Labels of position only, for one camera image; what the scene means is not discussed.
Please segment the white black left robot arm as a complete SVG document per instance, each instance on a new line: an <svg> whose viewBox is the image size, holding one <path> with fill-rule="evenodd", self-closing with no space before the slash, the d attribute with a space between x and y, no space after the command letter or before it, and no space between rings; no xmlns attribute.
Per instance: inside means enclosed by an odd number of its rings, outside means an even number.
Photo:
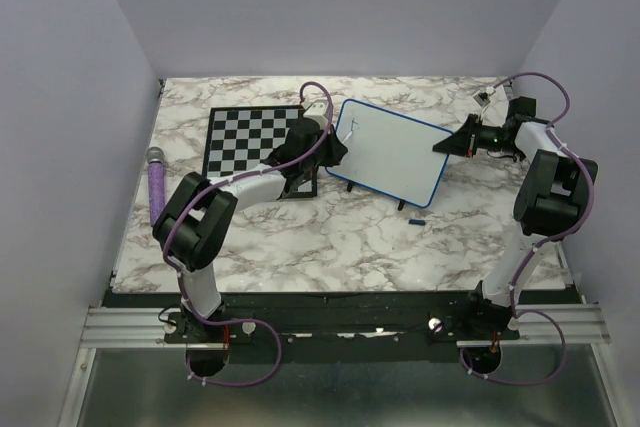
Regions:
<svg viewBox="0 0 640 427"><path fill-rule="evenodd" d="M181 293L180 313L163 321L165 332L184 335L187 328L197 340L209 342L220 333L227 337L234 324L260 325L259 320L225 319L221 311L213 262L233 216L288 197L318 168L338 166L347 152L332 124L303 118L292 124L284 143L252 169L217 180L197 173L185 176L153 227Z"/></svg>

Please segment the blue framed whiteboard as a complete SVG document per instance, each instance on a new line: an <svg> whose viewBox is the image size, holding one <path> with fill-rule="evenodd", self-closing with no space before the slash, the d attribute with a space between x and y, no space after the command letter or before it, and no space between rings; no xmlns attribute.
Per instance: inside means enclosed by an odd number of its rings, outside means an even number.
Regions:
<svg viewBox="0 0 640 427"><path fill-rule="evenodd" d="M432 203L448 156L432 151L452 131L360 100L343 102L335 134L348 153L326 172L418 208Z"/></svg>

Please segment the purple toy microphone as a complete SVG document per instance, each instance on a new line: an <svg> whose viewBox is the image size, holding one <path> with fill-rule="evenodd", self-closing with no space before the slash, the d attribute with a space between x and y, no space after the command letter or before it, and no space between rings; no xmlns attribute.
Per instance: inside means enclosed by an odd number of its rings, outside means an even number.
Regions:
<svg viewBox="0 0 640 427"><path fill-rule="evenodd" d="M150 147L146 152L145 159L147 162L150 225L153 226L166 204L165 155L161 148Z"/></svg>

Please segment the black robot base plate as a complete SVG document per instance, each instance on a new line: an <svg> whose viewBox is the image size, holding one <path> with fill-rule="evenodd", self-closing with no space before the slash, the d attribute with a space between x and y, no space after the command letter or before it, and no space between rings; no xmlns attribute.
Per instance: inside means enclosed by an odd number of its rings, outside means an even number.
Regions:
<svg viewBox="0 0 640 427"><path fill-rule="evenodd" d="M473 338L460 328L467 291L360 293L228 293L227 337L189 325L186 333L165 334L199 357L232 363L454 362L458 343L489 347L516 340L509 327Z"/></svg>

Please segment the black white chessboard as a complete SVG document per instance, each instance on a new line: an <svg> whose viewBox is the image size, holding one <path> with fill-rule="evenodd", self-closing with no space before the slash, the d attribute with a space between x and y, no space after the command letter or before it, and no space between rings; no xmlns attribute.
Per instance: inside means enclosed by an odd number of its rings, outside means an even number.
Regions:
<svg viewBox="0 0 640 427"><path fill-rule="evenodd" d="M202 175L213 180L253 169L284 143L303 113L300 106L212 108Z"/></svg>

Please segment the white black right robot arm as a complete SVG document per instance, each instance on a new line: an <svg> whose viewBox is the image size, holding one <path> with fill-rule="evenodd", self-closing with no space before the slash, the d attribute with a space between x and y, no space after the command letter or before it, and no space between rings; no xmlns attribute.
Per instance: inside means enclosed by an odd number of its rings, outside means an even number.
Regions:
<svg viewBox="0 0 640 427"><path fill-rule="evenodd" d="M514 234L497 265L469 293L459 317L462 331L474 339L512 325L514 306L541 258L580 228L593 203L597 164L568 154L553 127L536 116L536 106L529 97L510 100L500 127L470 114L433 146L437 153L459 157L485 150L529 162L513 207Z"/></svg>

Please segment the white blue whiteboard marker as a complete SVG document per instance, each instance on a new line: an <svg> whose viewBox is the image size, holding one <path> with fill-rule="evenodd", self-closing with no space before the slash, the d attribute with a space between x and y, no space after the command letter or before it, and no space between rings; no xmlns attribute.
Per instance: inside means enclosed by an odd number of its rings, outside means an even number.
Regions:
<svg viewBox="0 0 640 427"><path fill-rule="evenodd" d="M348 142L348 140L352 137L353 133L354 133L354 131L353 131L353 130L350 130L350 131L349 131L349 132L344 136L344 138L341 140L341 142L342 142L343 144L347 143L347 142Z"/></svg>

